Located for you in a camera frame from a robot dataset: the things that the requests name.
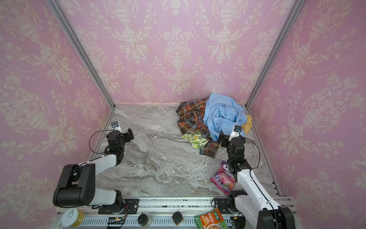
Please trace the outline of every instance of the pile of clothes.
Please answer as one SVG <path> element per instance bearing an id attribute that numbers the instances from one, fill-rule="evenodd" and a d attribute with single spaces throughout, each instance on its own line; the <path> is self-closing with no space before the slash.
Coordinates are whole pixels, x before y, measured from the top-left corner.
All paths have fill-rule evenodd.
<path id="1" fill-rule="evenodd" d="M 220 131 L 230 135 L 234 125 L 243 127 L 243 136 L 251 128 L 251 117 L 229 96 L 211 94 L 209 99 L 183 102 L 176 111 L 180 117 L 178 127 L 185 139 L 199 148 L 200 154 L 214 157 L 220 143 Z"/>

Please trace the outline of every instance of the round black knob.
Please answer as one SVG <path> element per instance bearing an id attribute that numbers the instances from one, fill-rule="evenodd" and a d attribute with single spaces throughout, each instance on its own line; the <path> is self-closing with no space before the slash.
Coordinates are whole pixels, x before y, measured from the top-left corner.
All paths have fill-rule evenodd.
<path id="1" fill-rule="evenodd" d="M 143 226 L 145 224 L 147 224 L 147 221 L 148 221 L 148 216 L 146 214 L 141 214 L 138 219 L 137 219 L 137 223 L 140 225 L 140 226 Z"/>
<path id="2" fill-rule="evenodd" d="M 178 212 L 178 211 L 173 214 L 173 217 L 172 218 L 173 218 L 173 222 L 175 224 L 179 224 L 183 220 L 182 214 L 180 212 Z"/>

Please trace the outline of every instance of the light blue shirt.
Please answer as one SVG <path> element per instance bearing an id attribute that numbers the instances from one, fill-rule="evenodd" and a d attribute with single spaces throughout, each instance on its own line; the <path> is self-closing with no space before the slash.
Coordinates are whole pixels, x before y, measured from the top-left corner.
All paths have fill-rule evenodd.
<path id="1" fill-rule="evenodd" d="M 212 140 L 217 142 L 221 130 L 225 135 L 230 135 L 234 125 L 242 126 L 247 123 L 247 117 L 244 108 L 233 98 L 212 93 L 206 103 L 203 121 L 210 131 Z"/>

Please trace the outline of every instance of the pink wall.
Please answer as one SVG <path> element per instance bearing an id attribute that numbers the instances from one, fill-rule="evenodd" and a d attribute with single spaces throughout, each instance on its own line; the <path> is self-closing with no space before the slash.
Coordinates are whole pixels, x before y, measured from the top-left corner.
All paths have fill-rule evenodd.
<path id="1" fill-rule="evenodd" d="M 252 107 L 304 229 L 366 228 L 365 9 L 307 0 Z"/>
<path id="2" fill-rule="evenodd" d="M 293 0 L 59 2 L 116 104 L 244 104 Z"/>
<path id="3" fill-rule="evenodd" d="M 110 112 L 45 1 L 0 2 L 1 228 L 46 229 L 68 163 Z"/>

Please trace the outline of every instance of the purple snack bag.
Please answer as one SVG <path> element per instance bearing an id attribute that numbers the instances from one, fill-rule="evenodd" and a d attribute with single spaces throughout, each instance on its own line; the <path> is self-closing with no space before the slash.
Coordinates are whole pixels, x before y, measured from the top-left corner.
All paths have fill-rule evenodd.
<path id="1" fill-rule="evenodd" d="M 210 179 L 227 196 L 236 183 L 234 176 L 229 172 L 228 164 L 223 161 L 216 174 Z"/>

